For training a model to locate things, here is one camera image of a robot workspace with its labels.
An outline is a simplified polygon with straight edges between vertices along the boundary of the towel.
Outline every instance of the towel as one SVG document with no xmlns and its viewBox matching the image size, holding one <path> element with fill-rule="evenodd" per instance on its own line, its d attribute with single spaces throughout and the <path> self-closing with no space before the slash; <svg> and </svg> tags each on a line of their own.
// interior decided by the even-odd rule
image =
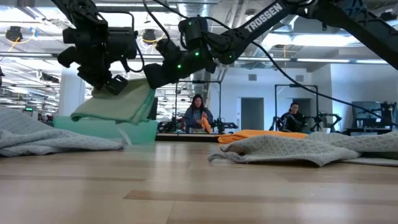
<svg viewBox="0 0 398 224">
<path fill-rule="evenodd" d="M 0 157 L 122 148 L 116 142 L 53 128 L 18 110 L 0 106 Z"/>
<path fill-rule="evenodd" d="M 253 136 L 262 136 L 262 135 L 271 135 L 271 136 L 284 136 L 288 138 L 297 138 L 302 139 L 307 137 L 307 134 L 303 133 L 285 133 L 281 131 L 260 131 L 260 130 L 242 130 L 238 131 L 235 134 L 224 134 L 218 136 L 218 142 L 223 144 L 229 144 L 238 140 L 250 138 Z"/>
<path fill-rule="evenodd" d="M 283 136 L 255 136 L 221 146 L 224 154 L 214 159 L 237 163 L 287 162 L 306 160 L 318 166 L 330 162 L 349 162 L 398 167 L 398 131 L 378 136 L 345 136 L 312 133 L 303 139 Z"/>
<path fill-rule="evenodd" d="M 137 124 L 147 120 L 155 98 L 155 90 L 149 87 L 145 78 L 129 80 L 117 96 L 105 88 L 94 89 L 91 94 L 93 97 L 72 113 L 73 121 L 94 117 L 114 120 L 116 123 Z"/>
<path fill-rule="evenodd" d="M 201 126 L 207 131 L 207 133 L 211 134 L 211 126 L 209 124 L 209 121 L 207 120 L 206 113 L 203 113 L 201 116 Z"/>
</svg>

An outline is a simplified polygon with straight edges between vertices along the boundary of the teal plastic bin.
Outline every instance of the teal plastic bin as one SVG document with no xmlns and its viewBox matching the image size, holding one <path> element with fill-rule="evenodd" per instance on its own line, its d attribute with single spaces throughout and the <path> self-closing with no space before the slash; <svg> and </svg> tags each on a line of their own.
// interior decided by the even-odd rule
<svg viewBox="0 0 398 224">
<path fill-rule="evenodd" d="M 122 123 L 116 125 L 114 121 L 98 118 L 82 118 L 74 122 L 69 116 L 56 116 L 53 119 L 55 128 L 73 131 L 106 139 L 122 139 L 119 129 L 123 130 L 131 144 L 150 144 L 155 142 L 157 121 L 143 121 L 139 124 Z"/>
</svg>

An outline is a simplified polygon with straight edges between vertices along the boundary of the orange towel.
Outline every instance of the orange towel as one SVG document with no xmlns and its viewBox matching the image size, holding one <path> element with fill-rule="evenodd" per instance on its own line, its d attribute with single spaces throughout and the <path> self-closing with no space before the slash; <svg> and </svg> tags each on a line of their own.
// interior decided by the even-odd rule
<svg viewBox="0 0 398 224">
<path fill-rule="evenodd" d="M 234 141 L 242 140 L 245 138 L 260 136 L 260 135 L 275 135 L 275 136 L 284 136 L 288 138 L 298 138 L 302 139 L 307 136 L 307 134 L 303 133 L 285 133 L 281 131 L 259 131 L 259 130 L 242 130 L 238 131 L 235 134 L 223 134 L 218 136 L 218 142 L 227 144 Z"/>
<path fill-rule="evenodd" d="M 211 126 L 209 124 L 209 121 L 207 120 L 207 118 L 205 118 L 204 116 L 201 117 L 201 126 L 206 129 L 206 131 L 211 134 Z"/>
</svg>

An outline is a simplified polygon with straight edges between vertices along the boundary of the metal frame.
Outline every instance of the metal frame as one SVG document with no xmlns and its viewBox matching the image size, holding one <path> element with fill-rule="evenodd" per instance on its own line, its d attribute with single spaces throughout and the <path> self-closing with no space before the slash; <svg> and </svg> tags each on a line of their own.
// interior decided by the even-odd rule
<svg viewBox="0 0 398 224">
<path fill-rule="evenodd" d="M 275 117 L 278 117 L 278 96 L 277 96 L 277 89 L 278 86 L 287 86 L 289 88 L 300 88 L 297 85 L 294 84 L 276 84 L 275 85 Z M 305 87 L 314 87 L 315 91 L 318 93 L 318 85 L 303 85 Z M 316 99 L 316 104 L 317 104 L 317 112 L 319 111 L 319 96 L 318 94 L 315 95 L 315 99 Z"/>
<path fill-rule="evenodd" d="M 220 86 L 220 94 L 218 95 L 219 99 L 219 111 L 218 117 L 221 117 L 221 81 L 178 81 L 175 84 L 175 111 L 174 111 L 174 118 L 175 118 L 175 126 L 177 127 L 177 92 L 178 92 L 178 84 L 179 83 L 197 83 L 197 84 L 204 84 L 204 83 L 217 83 Z"/>
</svg>

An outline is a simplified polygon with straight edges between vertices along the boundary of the dark hair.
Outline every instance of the dark hair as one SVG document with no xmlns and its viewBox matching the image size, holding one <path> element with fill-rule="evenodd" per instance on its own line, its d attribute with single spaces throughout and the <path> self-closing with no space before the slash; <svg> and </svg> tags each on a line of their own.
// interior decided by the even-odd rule
<svg viewBox="0 0 398 224">
<path fill-rule="evenodd" d="M 290 110 L 290 109 L 291 109 L 291 107 L 292 107 L 293 105 L 297 105 L 297 106 L 299 106 L 299 103 L 296 103 L 296 102 L 293 102 L 293 103 L 291 103 L 291 104 L 290 104 L 290 108 L 289 108 L 289 112 L 291 112 L 291 110 Z"/>
<path fill-rule="evenodd" d="M 201 94 L 196 94 L 194 97 L 193 97 L 193 99 L 192 99 L 192 103 L 191 103 L 191 110 L 192 110 L 192 114 L 193 114 L 193 111 L 195 111 L 196 110 L 196 107 L 195 107 L 195 100 L 197 99 L 197 98 L 200 98 L 201 99 L 201 105 L 200 105 L 200 114 L 202 114 L 204 111 L 205 111 L 205 105 L 203 105 L 203 98 L 201 97 Z"/>
</svg>

